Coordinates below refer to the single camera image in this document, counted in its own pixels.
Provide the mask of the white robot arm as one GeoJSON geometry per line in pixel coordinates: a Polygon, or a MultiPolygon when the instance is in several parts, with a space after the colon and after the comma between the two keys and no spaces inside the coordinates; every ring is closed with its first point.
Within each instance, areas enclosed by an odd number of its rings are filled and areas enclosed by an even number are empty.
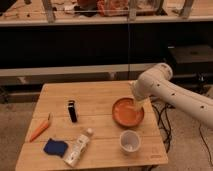
{"type": "Polygon", "coordinates": [[[147,69],[130,83],[134,98],[142,101],[154,95],[213,129],[213,99],[171,83],[172,76],[166,63],[147,69]]]}

